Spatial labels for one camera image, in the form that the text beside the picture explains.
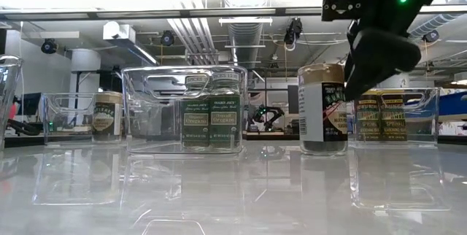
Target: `spice jar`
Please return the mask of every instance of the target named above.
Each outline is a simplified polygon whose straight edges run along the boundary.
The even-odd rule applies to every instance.
[[[217,150],[238,148],[242,137],[240,75],[215,72],[212,74],[212,87],[209,97],[211,147]]]
[[[209,89],[205,87],[208,79],[202,75],[185,78],[187,89],[183,96],[198,97],[182,103],[182,144],[194,151],[209,148]]]
[[[103,92],[96,94],[93,112],[93,142],[113,143],[122,140],[123,94]]]
[[[347,150],[344,70],[339,64],[313,64],[298,70],[301,151],[343,155]]]

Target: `glossy tabletop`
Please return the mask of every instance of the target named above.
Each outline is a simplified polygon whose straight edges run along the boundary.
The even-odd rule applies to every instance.
[[[237,155],[22,147],[1,157],[1,235],[467,234],[462,147],[323,158],[298,142],[248,142]]]

